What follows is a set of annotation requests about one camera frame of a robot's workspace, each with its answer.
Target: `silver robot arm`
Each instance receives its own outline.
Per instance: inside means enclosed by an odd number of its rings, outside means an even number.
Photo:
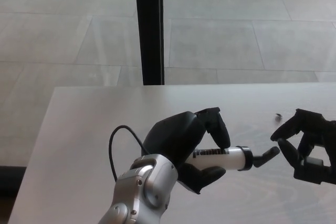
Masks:
[[[99,224],[159,224],[177,177],[174,165],[162,155],[136,159],[115,183],[112,205]]]

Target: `small insect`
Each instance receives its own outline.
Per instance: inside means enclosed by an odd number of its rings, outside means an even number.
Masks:
[[[282,115],[281,114],[279,114],[279,113],[276,113],[276,117],[275,117],[275,121],[277,122],[277,123],[280,123],[280,121],[282,120]]]

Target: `robotic hand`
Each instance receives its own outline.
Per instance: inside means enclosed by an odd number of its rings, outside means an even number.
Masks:
[[[277,147],[262,156],[248,147],[230,148],[219,111],[184,112],[157,122],[143,142],[142,157],[116,181],[112,205],[99,224],[159,224],[176,181],[200,194],[227,169],[260,167],[279,154]],[[218,149],[195,149],[206,131]]]
[[[260,167],[280,153],[277,147],[262,156],[253,156],[250,148],[245,146],[230,148],[230,137],[219,112],[219,108],[209,108],[171,116],[157,122],[143,142],[149,153],[168,158],[177,168],[178,182],[197,194],[228,169]],[[195,149],[206,131],[218,149]]]
[[[303,132],[296,149],[288,138]],[[327,121],[322,114],[297,109],[295,115],[277,129],[271,136],[294,168],[294,178],[307,182],[336,184],[336,121]],[[324,166],[323,160],[310,157],[315,146],[324,147],[331,166]]]

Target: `white tube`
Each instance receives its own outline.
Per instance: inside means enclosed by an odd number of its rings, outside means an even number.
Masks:
[[[220,166],[226,170],[240,170],[245,167],[245,154],[241,148],[194,150],[186,163],[203,170],[212,166]]]

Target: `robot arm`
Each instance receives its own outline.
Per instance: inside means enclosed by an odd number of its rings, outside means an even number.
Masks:
[[[218,149],[195,149],[206,131]],[[142,153],[117,179],[112,205],[99,224],[159,224],[177,181],[199,194],[226,170],[260,167],[279,154],[277,147],[262,156],[253,156],[248,147],[230,148],[219,108],[162,120],[150,130],[143,146],[150,154]]]
[[[159,224],[176,181],[177,170],[164,156],[136,159],[116,181],[112,205],[99,224]]]

